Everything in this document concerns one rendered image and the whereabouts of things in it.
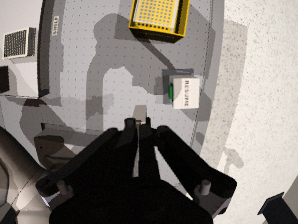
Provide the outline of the yellow waste bin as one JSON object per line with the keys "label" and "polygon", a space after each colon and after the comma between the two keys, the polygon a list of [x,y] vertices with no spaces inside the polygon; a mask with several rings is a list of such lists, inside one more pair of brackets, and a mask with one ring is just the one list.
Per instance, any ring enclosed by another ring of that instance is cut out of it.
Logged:
{"label": "yellow waste bin", "polygon": [[137,0],[133,0],[130,22],[129,22],[129,29],[135,38],[143,38],[143,39],[157,40],[157,41],[163,41],[168,43],[175,43],[180,39],[182,39],[183,37],[185,37],[189,3],[190,3],[190,0],[179,0],[177,16],[176,16],[175,25],[174,25],[174,31],[173,33],[171,33],[171,32],[165,32],[160,30],[134,27],[133,18],[134,18]]}

